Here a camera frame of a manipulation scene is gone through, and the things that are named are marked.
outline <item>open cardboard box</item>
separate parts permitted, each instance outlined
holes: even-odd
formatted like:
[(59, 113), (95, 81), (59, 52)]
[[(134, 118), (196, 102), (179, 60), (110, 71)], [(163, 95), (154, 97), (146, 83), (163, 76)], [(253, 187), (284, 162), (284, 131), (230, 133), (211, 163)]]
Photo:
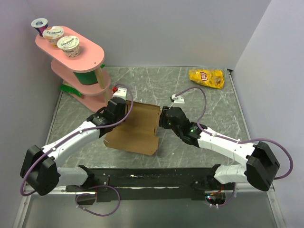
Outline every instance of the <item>open cardboard box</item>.
[[(128, 110), (131, 102), (127, 101)], [(104, 144), (119, 150), (152, 155), (158, 148), (156, 136), (161, 108), (152, 104), (134, 102), (128, 118), (109, 132)]]

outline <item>shelf tier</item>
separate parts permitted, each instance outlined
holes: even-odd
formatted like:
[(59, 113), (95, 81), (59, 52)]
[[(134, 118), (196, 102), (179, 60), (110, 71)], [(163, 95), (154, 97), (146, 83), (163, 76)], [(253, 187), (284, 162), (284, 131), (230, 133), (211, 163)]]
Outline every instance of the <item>shelf tier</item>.
[(51, 68), (59, 77), (66, 80), (75, 89), (77, 89), (79, 92), (81, 92), (86, 96), (95, 96), (102, 94), (110, 86), (110, 82), (111, 82), (110, 75), (104, 69), (102, 69), (102, 72), (105, 81), (105, 89), (101, 89), (98, 83), (92, 85), (81, 84), (72, 71), (70, 71), (68, 68), (66, 68), (64, 65), (62, 65), (61, 63), (59, 63), (54, 59), (51, 62)]
[(73, 72), (87, 73), (102, 65), (105, 59), (105, 52), (99, 45), (81, 36), (68, 27), (61, 27), (65, 30), (65, 36), (74, 35), (79, 38), (79, 56), (73, 58), (67, 57), (61, 49), (53, 47), (40, 35), (37, 35), (35, 39), (37, 46)]
[[(112, 98), (111, 90), (110, 89), (108, 89), (108, 90), (109, 90), (109, 94), (111, 94), (110, 98)], [(98, 109), (108, 105), (107, 102), (105, 102), (104, 96), (102, 94), (97, 95), (97, 96), (82, 95), (81, 97), (79, 97), (75, 94), (71, 94), (71, 95), (94, 113)]]

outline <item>white lid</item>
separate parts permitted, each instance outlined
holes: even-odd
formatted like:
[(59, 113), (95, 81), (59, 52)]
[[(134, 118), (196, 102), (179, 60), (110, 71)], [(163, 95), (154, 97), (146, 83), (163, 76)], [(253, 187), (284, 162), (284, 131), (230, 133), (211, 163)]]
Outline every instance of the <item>white lid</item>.
[(48, 27), (46, 30), (43, 31), (42, 36), (45, 39), (56, 39), (61, 37), (64, 34), (64, 29), (60, 26), (52, 26)]
[(69, 50), (79, 45), (79, 38), (77, 36), (65, 36), (62, 37), (58, 42), (57, 46), (60, 49)]
[(41, 28), (47, 24), (48, 20), (45, 18), (38, 18), (32, 21), (30, 24), (34, 28)]

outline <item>lay's chip bag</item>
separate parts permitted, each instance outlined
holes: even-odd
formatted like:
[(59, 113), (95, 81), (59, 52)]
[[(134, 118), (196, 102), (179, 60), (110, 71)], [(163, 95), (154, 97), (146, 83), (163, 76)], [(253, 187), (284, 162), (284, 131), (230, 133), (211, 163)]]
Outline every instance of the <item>lay's chip bag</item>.
[(221, 70), (189, 70), (189, 78), (202, 86), (208, 86), (216, 89), (224, 87), (224, 73)]

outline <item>chobani yogurt cup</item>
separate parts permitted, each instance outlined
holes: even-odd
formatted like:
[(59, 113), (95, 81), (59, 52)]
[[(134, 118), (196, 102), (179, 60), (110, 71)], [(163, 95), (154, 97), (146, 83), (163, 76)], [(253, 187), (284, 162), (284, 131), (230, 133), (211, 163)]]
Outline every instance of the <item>chobani yogurt cup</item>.
[(57, 46), (63, 50), (68, 57), (76, 57), (80, 54), (79, 38), (77, 36), (65, 36), (58, 42)]
[(43, 31), (42, 36), (47, 39), (51, 45), (57, 47), (57, 42), (64, 35), (64, 29), (60, 26), (48, 27)]
[(45, 18), (38, 18), (32, 21), (31, 26), (35, 28), (39, 35), (42, 36), (44, 30), (48, 27), (48, 20)]

